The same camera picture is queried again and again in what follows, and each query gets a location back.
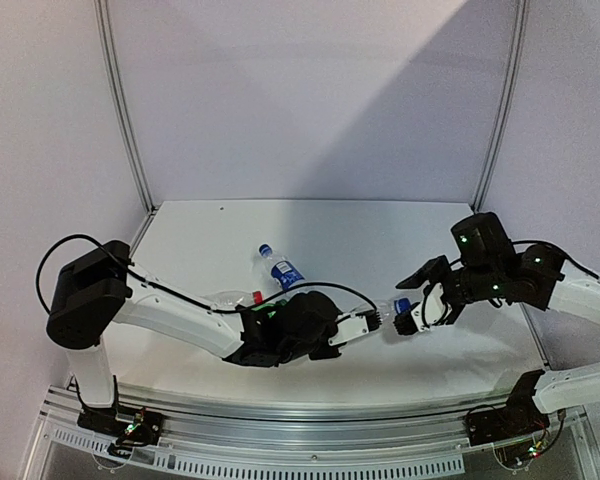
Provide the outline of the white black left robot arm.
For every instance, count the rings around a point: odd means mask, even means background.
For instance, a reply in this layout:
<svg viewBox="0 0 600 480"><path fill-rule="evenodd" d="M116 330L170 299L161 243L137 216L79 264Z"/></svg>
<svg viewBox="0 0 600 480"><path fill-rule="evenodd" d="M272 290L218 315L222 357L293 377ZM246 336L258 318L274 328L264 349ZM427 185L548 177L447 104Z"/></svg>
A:
<svg viewBox="0 0 600 480"><path fill-rule="evenodd" d="M215 307L133 271L126 243L84 239L93 250L61 268L53 298L43 305L46 333L65 349L82 403L108 434L129 423L104 346L112 323L184 341L240 367L274 368L341 354L334 340L341 312L321 292L262 307Z"/></svg>

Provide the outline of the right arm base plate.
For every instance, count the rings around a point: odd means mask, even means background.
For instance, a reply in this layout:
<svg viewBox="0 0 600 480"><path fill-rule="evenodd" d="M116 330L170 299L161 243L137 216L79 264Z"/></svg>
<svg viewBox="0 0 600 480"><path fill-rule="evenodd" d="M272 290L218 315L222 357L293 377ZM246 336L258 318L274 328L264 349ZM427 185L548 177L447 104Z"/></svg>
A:
<svg viewBox="0 0 600 480"><path fill-rule="evenodd" d="M507 402L501 407L479 405L464 417L471 446L497 443L545 431L550 426L547 414L531 400Z"/></svg>

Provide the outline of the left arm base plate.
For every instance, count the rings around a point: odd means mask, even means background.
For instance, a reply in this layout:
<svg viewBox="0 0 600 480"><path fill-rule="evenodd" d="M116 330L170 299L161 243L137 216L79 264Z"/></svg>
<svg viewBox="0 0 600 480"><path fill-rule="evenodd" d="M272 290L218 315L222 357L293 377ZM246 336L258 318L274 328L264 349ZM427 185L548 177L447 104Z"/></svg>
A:
<svg viewBox="0 0 600 480"><path fill-rule="evenodd" d="M159 412L119 405L104 409L83 407L77 425L113 437L117 447L145 447L158 443L164 421Z"/></svg>

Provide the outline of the clear Pepsi bottle blue label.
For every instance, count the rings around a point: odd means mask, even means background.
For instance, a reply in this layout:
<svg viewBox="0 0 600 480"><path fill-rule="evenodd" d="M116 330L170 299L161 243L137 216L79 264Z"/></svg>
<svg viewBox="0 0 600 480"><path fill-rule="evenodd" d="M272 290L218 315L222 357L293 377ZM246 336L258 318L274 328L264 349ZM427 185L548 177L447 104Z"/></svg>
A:
<svg viewBox="0 0 600 480"><path fill-rule="evenodd" d="M382 325L385 322L392 322L398 314L396 299L375 300L375 307L365 314L367 320L372 325Z"/></svg>

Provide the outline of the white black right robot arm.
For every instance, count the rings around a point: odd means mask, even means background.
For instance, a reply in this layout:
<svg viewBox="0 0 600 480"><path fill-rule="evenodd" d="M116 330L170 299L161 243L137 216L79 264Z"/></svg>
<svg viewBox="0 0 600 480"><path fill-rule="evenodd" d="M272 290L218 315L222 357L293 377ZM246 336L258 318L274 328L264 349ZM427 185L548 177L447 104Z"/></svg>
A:
<svg viewBox="0 0 600 480"><path fill-rule="evenodd" d="M560 247L524 240L524 251L516 251L516 242L493 212L460 220L451 234L458 261L446 256L430 259L398 284L400 290L423 291L420 302L399 307L394 320L398 334L450 326L466 306L478 302L525 304L600 326L600 274ZM465 426L473 445L498 442L548 426L554 412L598 402L600 362L562 371L534 370L521 375L504 406L468 413Z"/></svg>

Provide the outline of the blue Pepsi bottle cap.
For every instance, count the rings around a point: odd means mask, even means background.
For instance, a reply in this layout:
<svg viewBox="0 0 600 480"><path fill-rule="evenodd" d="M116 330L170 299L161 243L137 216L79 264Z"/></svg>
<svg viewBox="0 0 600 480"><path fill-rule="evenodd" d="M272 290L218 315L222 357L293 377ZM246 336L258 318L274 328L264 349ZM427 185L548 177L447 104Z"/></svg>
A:
<svg viewBox="0 0 600 480"><path fill-rule="evenodd" d="M408 298L398 298L393 301L394 311L401 314L411 308L411 302Z"/></svg>

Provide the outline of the clear bottle small blue label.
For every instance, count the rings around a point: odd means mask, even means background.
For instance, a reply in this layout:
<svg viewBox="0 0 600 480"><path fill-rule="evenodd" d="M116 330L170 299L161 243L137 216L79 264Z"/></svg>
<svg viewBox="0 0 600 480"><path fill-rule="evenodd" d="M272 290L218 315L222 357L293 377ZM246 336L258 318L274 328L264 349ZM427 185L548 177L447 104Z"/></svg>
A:
<svg viewBox="0 0 600 480"><path fill-rule="evenodd" d="M255 268L263 279L275 283L284 292L307 282L289 258L274 250L269 244L259 246Z"/></svg>

